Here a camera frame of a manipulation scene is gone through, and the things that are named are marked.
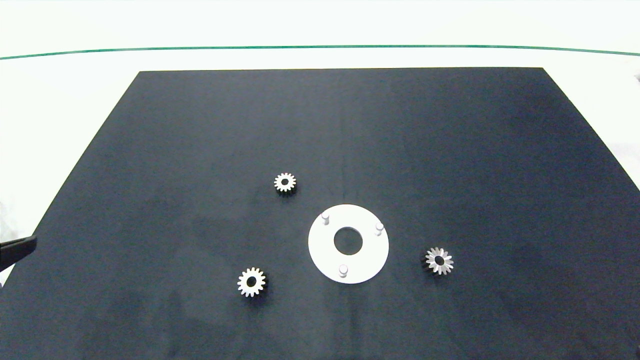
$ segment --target white ring plate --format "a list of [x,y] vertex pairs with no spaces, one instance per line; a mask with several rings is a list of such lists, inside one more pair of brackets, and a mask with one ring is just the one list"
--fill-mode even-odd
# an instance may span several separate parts
[[[374,277],[387,262],[389,238],[384,228],[376,235],[376,215],[357,205],[341,204],[324,211],[329,214],[325,225],[320,215],[309,230],[309,254],[320,272],[329,279],[344,284],[358,284]],[[353,255],[345,255],[336,249],[333,237],[338,230],[350,227],[362,236],[362,248]],[[347,276],[340,277],[340,265],[347,265]]]

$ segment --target gear center hole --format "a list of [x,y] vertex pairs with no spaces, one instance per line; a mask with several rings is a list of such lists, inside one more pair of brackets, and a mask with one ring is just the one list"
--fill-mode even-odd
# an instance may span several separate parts
[[343,227],[333,236],[333,244],[339,252],[353,255],[362,249],[362,235],[352,227]]

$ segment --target black surface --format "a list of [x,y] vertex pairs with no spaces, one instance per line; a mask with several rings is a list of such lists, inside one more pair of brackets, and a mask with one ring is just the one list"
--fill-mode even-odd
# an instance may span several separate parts
[[[0,358],[631,359],[639,194],[542,69],[141,72],[2,291]],[[308,253],[341,203],[389,233],[362,284]]]

